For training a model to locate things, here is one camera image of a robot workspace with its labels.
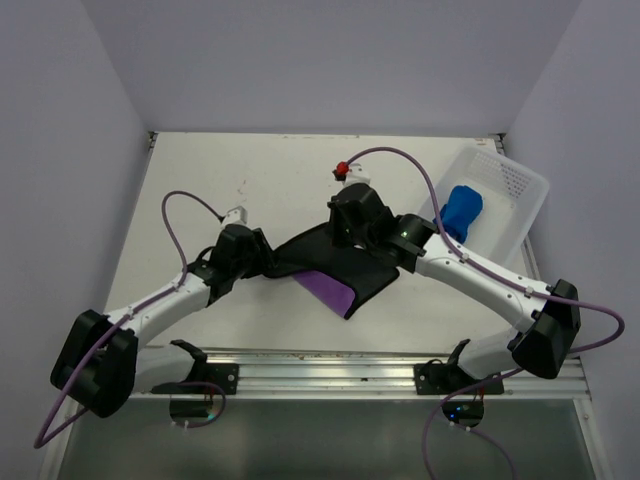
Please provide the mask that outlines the purple towel black trim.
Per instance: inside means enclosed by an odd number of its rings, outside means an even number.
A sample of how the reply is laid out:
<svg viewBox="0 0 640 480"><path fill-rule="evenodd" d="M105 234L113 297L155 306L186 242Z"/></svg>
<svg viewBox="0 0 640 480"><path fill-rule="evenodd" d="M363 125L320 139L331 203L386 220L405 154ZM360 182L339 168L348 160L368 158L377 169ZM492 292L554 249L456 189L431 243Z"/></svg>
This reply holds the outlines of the purple towel black trim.
<svg viewBox="0 0 640 480"><path fill-rule="evenodd" d="M326 307L348 320L366 302L395 282L400 272L355 247L331 245L325 225L296 235L274 251L270 279L294 278Z"/></svg>

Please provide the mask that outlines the blue towel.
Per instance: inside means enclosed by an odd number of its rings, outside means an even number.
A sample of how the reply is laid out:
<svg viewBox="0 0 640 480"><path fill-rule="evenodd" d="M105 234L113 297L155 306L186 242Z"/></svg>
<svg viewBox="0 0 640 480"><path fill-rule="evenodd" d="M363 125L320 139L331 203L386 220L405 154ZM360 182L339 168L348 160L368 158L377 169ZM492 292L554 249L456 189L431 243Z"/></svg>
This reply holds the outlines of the blue towel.
<svg viewBox="0 0 640 480"><path fill-rule="evenodd" d="M469 228L484 208L482 196L466 185L455 186L439 215L445 232L456 242L464 244Z"/></svg>

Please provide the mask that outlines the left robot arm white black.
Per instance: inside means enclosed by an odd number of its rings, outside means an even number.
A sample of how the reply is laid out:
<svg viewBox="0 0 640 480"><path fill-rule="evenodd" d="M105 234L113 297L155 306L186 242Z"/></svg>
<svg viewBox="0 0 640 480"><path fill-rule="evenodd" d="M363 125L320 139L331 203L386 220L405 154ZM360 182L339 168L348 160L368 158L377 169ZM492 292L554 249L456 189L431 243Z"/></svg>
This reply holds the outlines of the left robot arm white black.
<svg viewBox="0 0 640 480"><path fill-rule="evenodd" d="M225 226L214 246L159 291L109 314L80 314L54 364L51 384L100 418L114 414L133 393L140 349L230 293L236 281L274 266L261 229Z"/></svg>

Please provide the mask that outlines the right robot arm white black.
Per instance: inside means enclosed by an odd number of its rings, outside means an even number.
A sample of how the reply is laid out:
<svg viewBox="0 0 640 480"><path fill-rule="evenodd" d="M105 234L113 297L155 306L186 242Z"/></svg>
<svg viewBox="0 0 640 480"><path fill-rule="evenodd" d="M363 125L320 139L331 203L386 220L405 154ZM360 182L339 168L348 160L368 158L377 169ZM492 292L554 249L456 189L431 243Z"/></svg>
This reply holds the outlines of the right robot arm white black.
<svg viewBox="0 0 640 480"><path fill-rule="evenodd" d="M517 368L543 379L558 376L581 326L573 284L559 280L549 286L476 257L434 223L415 214L394 215L365 183L343 188L328 208L334 246L357 246L385 266L444 283L508 323L498 334L460 341L446 363L427 368L438 392L468 392Z"/></svg>

